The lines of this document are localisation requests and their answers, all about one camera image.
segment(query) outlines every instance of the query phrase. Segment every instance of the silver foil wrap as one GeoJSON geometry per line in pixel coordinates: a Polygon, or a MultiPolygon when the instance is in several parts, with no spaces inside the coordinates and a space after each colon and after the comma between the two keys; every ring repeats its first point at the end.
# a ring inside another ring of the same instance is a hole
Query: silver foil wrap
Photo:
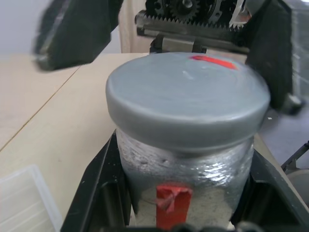
{"type": "Polygon", "coordinates": [[[186,222],[202,228],[226,227],[248,178],[253,138],[224,150],[181,153],[152,147],[117,129],[137,226],[156,226],[156,186],[193,190],[186,222]]]}

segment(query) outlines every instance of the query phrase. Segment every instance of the gray lid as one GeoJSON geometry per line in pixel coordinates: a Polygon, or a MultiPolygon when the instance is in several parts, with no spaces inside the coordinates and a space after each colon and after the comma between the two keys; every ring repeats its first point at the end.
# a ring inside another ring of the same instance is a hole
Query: gray lid
{"type": "Polygon", "coordinates": [[[227,58],[213,57],[235,69],[192,56],[201,54],[152,54],[117,68],[106,84],[115,124],[142,143],[185,152],[252,137],[270,100],[262,78],[227,58]]]}

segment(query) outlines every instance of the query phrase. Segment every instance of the gear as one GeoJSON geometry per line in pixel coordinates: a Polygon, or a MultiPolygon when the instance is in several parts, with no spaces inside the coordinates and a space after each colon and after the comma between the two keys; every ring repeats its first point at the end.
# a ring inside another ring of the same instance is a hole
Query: gear
{"type": "Polygon", "coordinates": [[[199,12],[200,0],[170,0],[172,17],[181,21],[193,20],[199,12]]]}

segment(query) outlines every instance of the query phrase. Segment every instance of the red tape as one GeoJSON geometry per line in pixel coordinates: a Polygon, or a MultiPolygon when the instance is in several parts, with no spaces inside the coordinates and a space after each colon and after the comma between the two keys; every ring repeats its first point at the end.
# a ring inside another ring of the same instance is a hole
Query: red tape
{"type": "Polygon", "coordinates": [[[170,230],[185,223],[191,201],[192,190],[184,187],[156,187],[156,226],[170,230]]]}
{"type": "Polygon", "coordinates": [[[195,60],[207,61],[207,62],[210,62],[210,63],[221,65],[221,66],[229,68],[229,69],[237,70],[237,67],[235,66],[235,64],[228,62],[228,61],[225,61],[225,60],[215,59],[215,58],[208,57],[208,56],[193,56],[193,57],[190,57],[190,58],[195,59],[195,60]]]}

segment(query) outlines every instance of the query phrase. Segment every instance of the wooden table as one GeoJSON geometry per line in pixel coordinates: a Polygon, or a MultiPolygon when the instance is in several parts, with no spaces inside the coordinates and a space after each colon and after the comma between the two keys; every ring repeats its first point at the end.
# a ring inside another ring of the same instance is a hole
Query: wooden table
{"type": "MultiPolygon", "coordinates": [[[[65,218],[86,166],[115,129],[106,80],[119,65],[141,56],[102,55],[90,65],[52,73],[35,71],[30,57],[2,59],[1,100],[9,101],[0,105],[5,115],[0,117],[0,178],[36,164],[65,218]]],[[[255,148],[290,184],[258,135],[255,148]]]]}

